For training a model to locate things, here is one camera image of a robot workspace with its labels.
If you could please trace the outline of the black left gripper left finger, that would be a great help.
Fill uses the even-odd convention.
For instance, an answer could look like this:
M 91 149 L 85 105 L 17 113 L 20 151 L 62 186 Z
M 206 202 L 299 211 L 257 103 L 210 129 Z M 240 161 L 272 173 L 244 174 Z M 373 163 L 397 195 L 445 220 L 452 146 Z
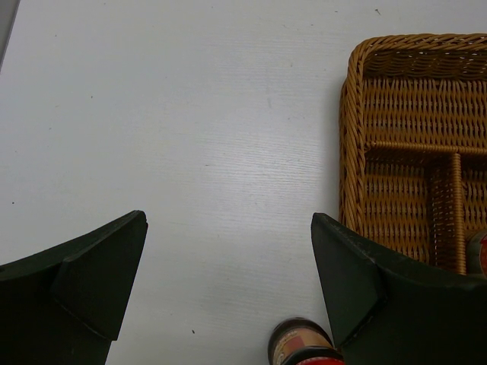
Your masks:
M 117 340 L 148 222 L 131 211 L 1 266 L 3 364 L 104 364 Z

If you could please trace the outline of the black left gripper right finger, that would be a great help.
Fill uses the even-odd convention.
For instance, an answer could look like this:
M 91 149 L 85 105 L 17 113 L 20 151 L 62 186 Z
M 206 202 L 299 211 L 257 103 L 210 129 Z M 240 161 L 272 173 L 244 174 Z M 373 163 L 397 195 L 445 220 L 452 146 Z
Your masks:
M 486 282 L 388 249 L 323 213 L 311 240 L 347 364 L 484 364 Z

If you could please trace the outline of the short white-lid spice jar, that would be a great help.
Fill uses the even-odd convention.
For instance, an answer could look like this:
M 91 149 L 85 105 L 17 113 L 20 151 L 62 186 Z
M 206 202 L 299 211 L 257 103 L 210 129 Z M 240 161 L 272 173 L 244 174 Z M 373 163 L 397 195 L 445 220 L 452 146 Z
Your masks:
M 486 230 L 475 233 L 466 245 L 466 271 L 486 278 Z

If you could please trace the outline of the red-lid chili sauce jar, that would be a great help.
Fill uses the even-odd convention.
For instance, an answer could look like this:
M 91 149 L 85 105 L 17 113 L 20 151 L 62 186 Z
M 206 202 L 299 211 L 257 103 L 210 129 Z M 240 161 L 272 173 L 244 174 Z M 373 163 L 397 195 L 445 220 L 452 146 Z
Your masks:
M 270 365 L 345 363 L 326 331 L 303 317 L 286 319 L 273 329 L 267 356 Z

